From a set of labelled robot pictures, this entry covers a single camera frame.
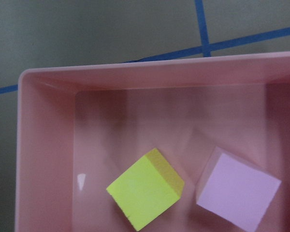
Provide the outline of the yellow foam block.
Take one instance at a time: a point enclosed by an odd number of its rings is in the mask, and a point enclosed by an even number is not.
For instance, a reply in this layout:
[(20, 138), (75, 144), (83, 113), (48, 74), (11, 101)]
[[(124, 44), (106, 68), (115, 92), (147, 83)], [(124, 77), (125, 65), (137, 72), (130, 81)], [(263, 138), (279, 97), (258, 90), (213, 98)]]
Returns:
[(184, 180), (153, 148), (114, 180), (106, 191), (138, 232), (182, 196)]

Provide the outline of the light pink foam block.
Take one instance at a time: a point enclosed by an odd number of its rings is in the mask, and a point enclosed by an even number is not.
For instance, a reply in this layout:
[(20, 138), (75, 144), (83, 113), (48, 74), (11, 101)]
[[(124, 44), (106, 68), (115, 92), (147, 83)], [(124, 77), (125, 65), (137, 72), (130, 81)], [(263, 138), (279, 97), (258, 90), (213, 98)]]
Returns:
[(280, 185), (257, 165), (215, 147), (196, 185), (196, 204), (254, 232)]

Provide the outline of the pink plastic bin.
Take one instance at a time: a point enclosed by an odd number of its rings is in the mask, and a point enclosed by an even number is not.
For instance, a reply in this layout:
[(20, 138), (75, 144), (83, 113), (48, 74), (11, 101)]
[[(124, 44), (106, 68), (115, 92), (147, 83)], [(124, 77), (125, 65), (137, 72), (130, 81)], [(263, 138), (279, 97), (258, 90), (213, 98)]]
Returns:
[(219, 146), (282, 181), (260, 232), (290, 232), (290, 52), (29, 69), (18, 81), (15, 231), (131, 232), (107, 186), (157, 148), (185, 181), (146, 232), (237, 232), (198, 206)]

